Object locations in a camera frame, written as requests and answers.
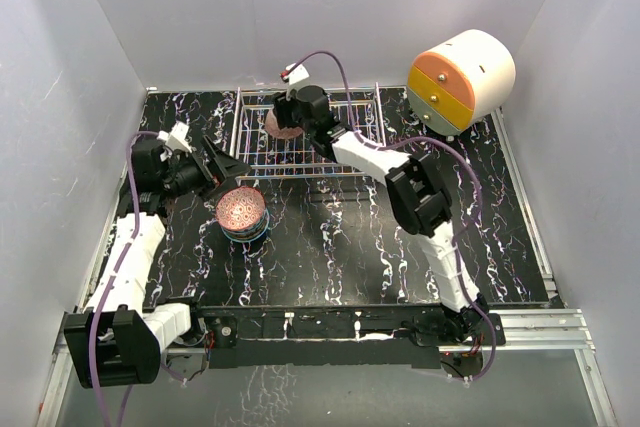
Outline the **pink floral bowl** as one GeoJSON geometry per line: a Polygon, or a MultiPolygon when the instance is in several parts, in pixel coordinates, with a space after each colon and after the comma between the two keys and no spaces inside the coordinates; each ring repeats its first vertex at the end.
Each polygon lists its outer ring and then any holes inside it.
{"type": "Polygon", "coordinates": [[[304,134],[300,127],[280,127],[273,109],[266,115],[264,130],[269,136],[281,140],[294,139],[304,134]]]}

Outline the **white bowl brown diamonds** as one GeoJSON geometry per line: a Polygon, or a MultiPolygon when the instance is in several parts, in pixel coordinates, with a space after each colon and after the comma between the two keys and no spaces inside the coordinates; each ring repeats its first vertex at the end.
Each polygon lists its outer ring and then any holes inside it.
{"type": "Polygon", "coordinates": [[[256,188],[239,186],[226,192],[216,205],[216,219],[225,230],[254,229],[266,215],[266,203],[256,188]]]}

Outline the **white wire dish rack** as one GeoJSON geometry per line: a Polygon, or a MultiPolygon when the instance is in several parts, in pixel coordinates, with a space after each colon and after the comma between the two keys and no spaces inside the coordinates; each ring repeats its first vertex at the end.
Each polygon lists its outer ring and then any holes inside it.
{"type": "MultiPolygon", "coordinates": [[[[374,142],[385,144],[386,131],[381,106],[380,88],[356,88],[352,101],[338,89],[329,91],[329,106],[339,119],[353,114],[354,126],[374,142]]],[[[352,167],[332,163],[317,154],[308,139],[277,139],[265,130],[267,113],[272,108],[270,91],[238,92],[234,113],[230,153],[251,166],[246,175],[252,179],[285,179],[292,177],[358,176],[352,167]]]]}

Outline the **white bowl red lattice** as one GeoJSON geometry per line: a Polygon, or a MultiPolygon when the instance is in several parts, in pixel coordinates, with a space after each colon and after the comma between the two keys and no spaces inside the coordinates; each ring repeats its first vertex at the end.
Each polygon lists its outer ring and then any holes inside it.
{"type": "Polygon", "coordinates": [[[234,242],[251,242],[261,237],[269,229],[269,215],[265,214],[252,226],[242,229],[231,229],[221,226],[224,235],[234,242]]]}

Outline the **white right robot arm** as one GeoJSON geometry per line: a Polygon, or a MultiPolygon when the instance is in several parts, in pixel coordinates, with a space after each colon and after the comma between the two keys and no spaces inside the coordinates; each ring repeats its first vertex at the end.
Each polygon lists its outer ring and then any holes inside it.
{"type": "Polygon", "coordinates": [[[317,155],[357,169],[386,186],[397,224],[417,237],[427,257],[438,286],[447,335],[466,344],[486,325],[495,337],[488,305],[457,246],[451,194],[429,156],[393,150],[362,138],[334,116],[326,92],[318,86],[276,93],[272,102],[279,128],[301,129],[317,155]]]}

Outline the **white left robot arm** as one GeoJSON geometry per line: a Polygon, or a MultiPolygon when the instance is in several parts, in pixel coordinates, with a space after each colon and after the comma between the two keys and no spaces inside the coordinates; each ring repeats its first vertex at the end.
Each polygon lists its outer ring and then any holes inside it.
{"type": "Polygon", "coordinates": [[[146,285],[171,204],[191,194],[208,201],[231,190],[248,164],[204,137],[198,149],[182,135],[142,131],[126,153],[127,179],[115,217],[115,239],[96,289],[63,334],[80,384],[91,389],[155,381],[176,339],[200,343],[207,323],[190,301],[144,309],[146,285]]]}

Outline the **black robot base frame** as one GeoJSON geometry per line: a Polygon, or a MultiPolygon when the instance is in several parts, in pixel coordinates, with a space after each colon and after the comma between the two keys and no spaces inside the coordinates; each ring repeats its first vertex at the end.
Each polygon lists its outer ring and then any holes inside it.
{"type": "Polygon", "coordinates": [[[190,338],[211,369],[262,365],[408,365],[438,369],[450,352],[472,358],[505,345],[500,316],[484,300],[455,313],[440,304],[201,306],[184,303],[190,338]]]}

